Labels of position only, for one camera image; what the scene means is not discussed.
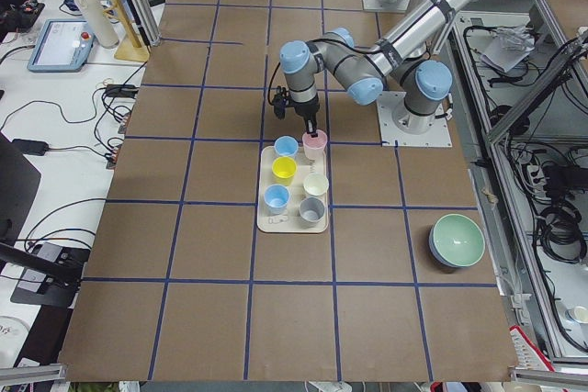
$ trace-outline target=white bottle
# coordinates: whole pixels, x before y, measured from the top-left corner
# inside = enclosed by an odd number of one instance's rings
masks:
[[[101,46],[105,48],[114,48],[119,44],[119,36],[104,15],[104,8],[100,4],[100,0],[73,1],[80,9],[85,21],[88,22],[88,25],[94,31],[94,35]]]

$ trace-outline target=tray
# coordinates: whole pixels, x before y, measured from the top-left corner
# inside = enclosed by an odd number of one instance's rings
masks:
[[[288,208],[286,212],[280,215],[271,215],[264,202],[264,192],[269,186],[275,184],[274,175],[272,175],[272,162],[276,158],[277,155],[273,146],[266,147],[261,152],[261,170],[257,197],[257,228],[266,233],[321,233],[325,231],[329,226],[328,192],[319,198],[326,207],[326,213],[316,225],[306,226],[299,213],[300,202],[306,197],[302,181],[311,172],[327,174],[325,155],[323,154],[319,160],[310,161],[304,156],[304,150],[299,148],[295,158],[297,164],[296,174],[292,184],[288,186],[290,191]]]

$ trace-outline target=mounting plate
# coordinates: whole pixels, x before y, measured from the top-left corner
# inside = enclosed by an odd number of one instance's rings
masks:
[[[405,147],[452,147],[451,136],[445,118],[436,119],[433,126],[422,135],[413,135],[398,129],[392,120],[392,111],[402,101],[405,92],[382,92],[377,100],[379,133],[383,146],[394,147],[396,143]],[[444,113],[439,105],[437,115]]]
[[[384,4],[379,0],[362,0],[365,11],[383,12],[383,13],[403,13],[408,7],[410,0],[401,0],[397,4]]]

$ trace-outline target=power strip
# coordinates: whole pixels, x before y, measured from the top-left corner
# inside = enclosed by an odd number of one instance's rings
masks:
[[[351,392],[351,385],[343,381],[309,381],[313,386],[322,392]]]

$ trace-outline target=bowl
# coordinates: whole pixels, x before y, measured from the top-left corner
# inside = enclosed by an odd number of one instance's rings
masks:
[[[486,248],[480,227],[463,215],[443,216],[431,228],[429,247],[434,257],[452,268],[478,263]]]

